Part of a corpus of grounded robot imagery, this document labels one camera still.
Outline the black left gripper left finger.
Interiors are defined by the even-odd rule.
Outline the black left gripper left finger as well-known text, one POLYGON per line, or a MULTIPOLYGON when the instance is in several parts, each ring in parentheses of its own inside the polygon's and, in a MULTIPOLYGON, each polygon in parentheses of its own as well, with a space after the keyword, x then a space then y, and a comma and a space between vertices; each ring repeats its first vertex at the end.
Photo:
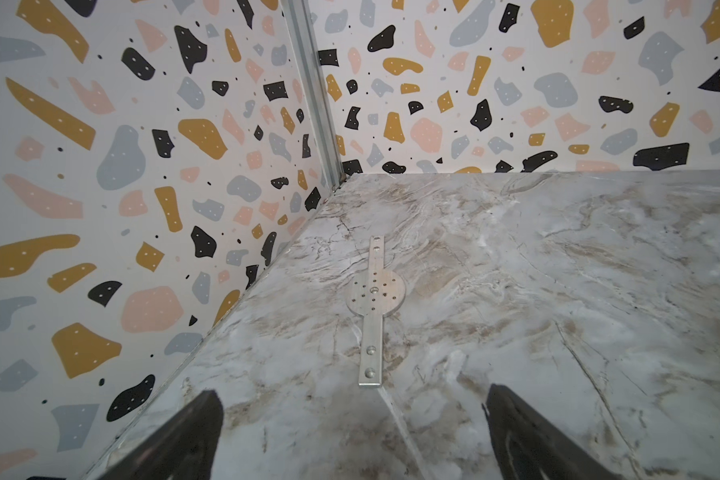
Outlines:
POLYGON ((100 479, 209 479, 223 418, 217 393, 204 390, 100 479))

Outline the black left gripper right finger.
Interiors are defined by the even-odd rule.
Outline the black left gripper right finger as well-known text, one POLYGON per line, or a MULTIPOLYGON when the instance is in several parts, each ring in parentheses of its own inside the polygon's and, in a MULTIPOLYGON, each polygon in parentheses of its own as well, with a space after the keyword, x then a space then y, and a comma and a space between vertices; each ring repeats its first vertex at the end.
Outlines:
POLYGON ((490 386, 483 410, 505 479, 616 479, 509 387, 490 386))

